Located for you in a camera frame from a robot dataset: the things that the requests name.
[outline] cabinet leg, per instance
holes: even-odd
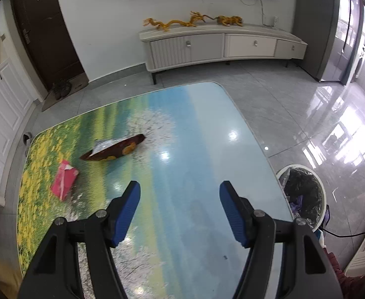
[[[152,81],[153,81],[153,84],[155,85],[157,82],[156,82],[156,73],[151,73],[152,74]]]

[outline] golden dragon figurine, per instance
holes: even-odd
[[[211,20],[216,20],[217,23],[221,23],[223,26],[230,26],[230,25],[238,25],[240,27],[243,27],[243,19],[239,16],[232,16],[232,17],[226,17],[226,16],[218,16],[215,18],[209,17],[207,14],[204,14],[203,17],[207,17]]]
[[[181,20],[171,20],[165,24],[161,21],[156,21],[153,18],[148,18],[144,20],[144,26],[152,25],[155,26],[157,30],[163,29],[163,31],[168,31],[173,23],[178,23],[184,27],[196,27],[196,25],[194,24],[195,21],[205,22],[204,16],[202,16],[199,12],[191,11],[191,19],[189,20],[189,22]]]

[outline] red cloth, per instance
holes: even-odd
[[[56,173],[55,180],[51,187],[52,193],[61,201],[66,198],[79,171],[70,165],[67,160],[62,160]]]
[[[345,276],[335,255],[328,253],[326,248],[324,248],[324,252],[328,256],[329,262],[331,262],[339,284],[341,285],[344,299],[358,298],[359,292],[365,283],[365,275],[354,278]]]

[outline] black garbage bag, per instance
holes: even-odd
[[[287,196],[293,217],[307,220],[311,228],[321,219],[323,208],[322,187],[310,171],[301,167],[289,167],[279,178]]]

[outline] screw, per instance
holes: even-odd
[[[260,217],[264,217],[264,216],[265,216],[265,212],[264,212],[264,211],[262,211],[262,210],[260,210],[260,209],[255,209],[255,210],[253,211],[253,214],[254,214],[256,217],[258,217],[258,218],[260,218]]]
[[[299,226],[304,226],[307,224],[307,221],[303,218],[297,218],[296,219],[296,223],[299,225]]]
[[[63,225],[64,222],[65,222],[65,219],[62,218],[62,217],[58,217],[58,218],[55,219],[55,225],[56,226]]]
[[[98,218],[103,218],[107,215],[107,212],[105,209],[99,209],[96,213],[95,216],[97,216]]]

